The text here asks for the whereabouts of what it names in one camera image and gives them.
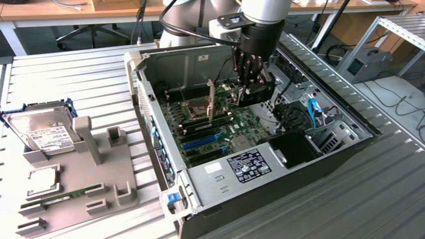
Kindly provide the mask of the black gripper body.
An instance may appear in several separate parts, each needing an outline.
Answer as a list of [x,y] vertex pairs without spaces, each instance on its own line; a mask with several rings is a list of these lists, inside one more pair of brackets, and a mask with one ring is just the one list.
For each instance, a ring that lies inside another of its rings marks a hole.
[[276,51],[284,25],[285,20],[281,20],[276,24],[256,23],[242,27],[238,47],[241,51],[268,61]]

